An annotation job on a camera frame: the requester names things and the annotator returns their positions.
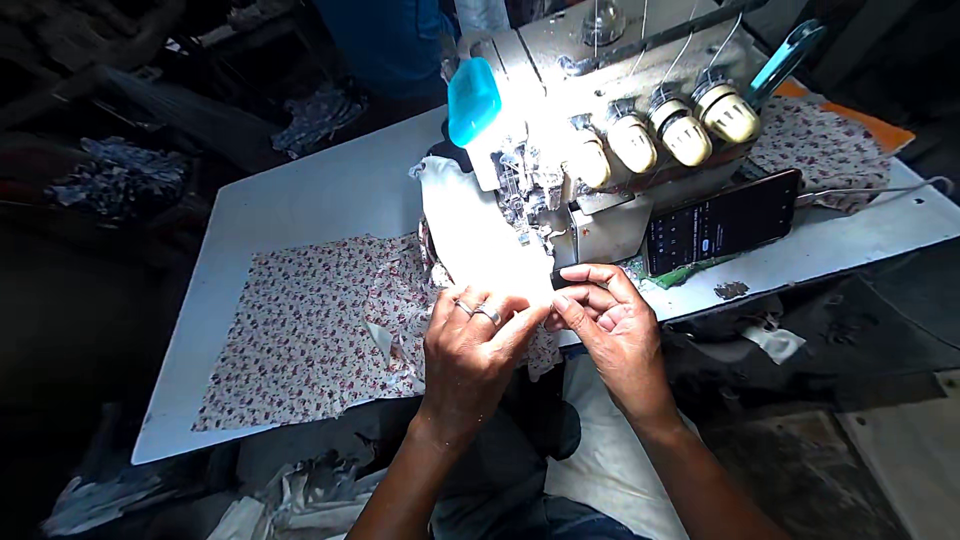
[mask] finger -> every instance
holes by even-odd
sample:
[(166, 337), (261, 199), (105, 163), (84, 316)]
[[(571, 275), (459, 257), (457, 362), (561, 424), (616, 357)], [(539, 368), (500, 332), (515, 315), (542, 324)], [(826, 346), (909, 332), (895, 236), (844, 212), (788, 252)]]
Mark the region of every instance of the finger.
[(522, 348), (527, 346), (530, 337), (537, 330), (537, 325), (543, 322), (548, 313), (550, 306), (527, 307), (507, 321), (484, 347), (500, 352), (500, 355), (493, 355), (493, 358), (516, 362)]
[(597, 349), (602, 345), (602, 340), (607, 337), (607, 333), (587, 316), (587, 312), (580, 303), (572, 302), (564, 295), (558, 294), (553, 297), (553, 307), (563, 317), (566, 326), (577, 332), (588, 350)]
[(457, 286), (452, 286), (440, 291), (440, 294), (437, 295), (437, 302), (433, 305), (433, 313), (430, 315), (430, 326), (427, 327), (426, 333), (435, 332), (444, 326), (446, 319), (449, 318), (450, 313), (456, 307), (454, 302), (460, 298), (463, 292), (464, 288)]
[(464, 327), (463, 335), (476, 340), (476, 343), (485, 343), (496, 333), (496, 329), (503, 327), (514, 316), (515, 311), (523, 311), (530, 307), (526, 298), (510, 295), (492, 294), (484, 302), (486, 308), (492, 309), (500, 316), (500, 320), (493, 322), (491, 317), (477, 311), (470, 317)]
[[(457, 300), (466, 304), (470, 310), (473, 311), (477, 309), (477, 306), (480, 306), (483, 301), (487, 300), (488, 296), (490, 296), (489, 292), (469, 286)], [(450, 311), (450, 316), (446, 318), (446, 322), (444, 323), (444, 330), (461, 330), (467, 325), (471, 316), (471, 313), (467, 313), (454, 303), (454, 309)]]
[(634, 307), (629, 304), (617, 304), (597, 319), (600, 328), (606, 331), (613, 331), (613, 327), (620, 324), (624, 318), (635, 313)]
[(634, 283), (623, 270), (612, 264), (578, 264), (560, 269), (560, 276), (570, 282), (604, 283), (621, 304), (642, 303)]
[(593, 283), (578, 283), (564, 287), (558, 290), (557, 294), (579, 302), (583, 307), (590, 307), (597, 313), (603, 313), (618, 304), (609, 290)]
[[(596, 309), (590, 306), (584, 306), (584, 311), (587, 313), (587, 317), (593, 319), (594, 321), (598, 320), (603, 312), (597, 311)], [(548, 331), (559, 331), (566, 328), (566, 321), (563, 317), (560, 316), (560, 313), (557, 311), (550, 311), (550, 314), (546, 316), (546, 320), (543, 321), (543, 327)]]

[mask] man's right hand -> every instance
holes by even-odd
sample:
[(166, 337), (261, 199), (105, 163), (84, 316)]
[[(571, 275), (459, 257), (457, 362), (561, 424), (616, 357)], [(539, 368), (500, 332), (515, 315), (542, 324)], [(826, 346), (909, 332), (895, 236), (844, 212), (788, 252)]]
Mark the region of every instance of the man's right hand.
[(663, 370), (657, 315), (623, 270), (580, 264), (561, 269), (560, 275), (582, 283), (557, 291), (556, 312), (550, 313), (546, 328), (577, 332), (613, 402), (635, 430), (682, 427)]

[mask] smartphone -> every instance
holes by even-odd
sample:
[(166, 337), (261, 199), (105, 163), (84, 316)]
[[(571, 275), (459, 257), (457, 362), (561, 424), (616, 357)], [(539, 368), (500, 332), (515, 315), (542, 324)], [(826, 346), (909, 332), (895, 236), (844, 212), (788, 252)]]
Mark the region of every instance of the smartphone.
[(783, 238), (803, 177), (798, 169), (724, 189), (650, 219), (644, 268), (661, 276), (685, 264), (732, 255)]

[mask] wrist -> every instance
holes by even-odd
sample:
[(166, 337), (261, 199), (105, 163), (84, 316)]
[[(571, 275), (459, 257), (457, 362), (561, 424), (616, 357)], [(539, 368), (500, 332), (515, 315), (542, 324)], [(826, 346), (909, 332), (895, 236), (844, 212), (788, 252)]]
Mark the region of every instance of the wrist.
[(657, 415), (626, 416), (634, 433), (641, 440), (666, 440), (689, 431), (676, 409)]
[(455, 460), (467, 449), (473, 440), (473, 433), (451, 433), (419, 411), (407, 427), (405, 440), (410, 440), (435, 457)]

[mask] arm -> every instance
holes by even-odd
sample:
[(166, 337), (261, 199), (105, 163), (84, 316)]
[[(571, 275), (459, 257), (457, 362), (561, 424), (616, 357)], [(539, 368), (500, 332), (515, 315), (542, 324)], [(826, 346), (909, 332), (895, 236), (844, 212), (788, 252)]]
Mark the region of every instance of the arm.
[(663, 369), (657, 316), (623, 270), (584, 264), (561, 276), (583, 283), (558, 291), (547, 326), (580, 336), (690, 538), (786, 539), (684, 424)]
[[(499, 326), (454, 303), (481, 303)], [(347, 538), (427, 538), (427, 524), (446, 474), (496, 410), (516, 360), (549, 307), (468, 287), (447, 289), (434, 305), (423, 339), (426, 391), (406, 437)]]

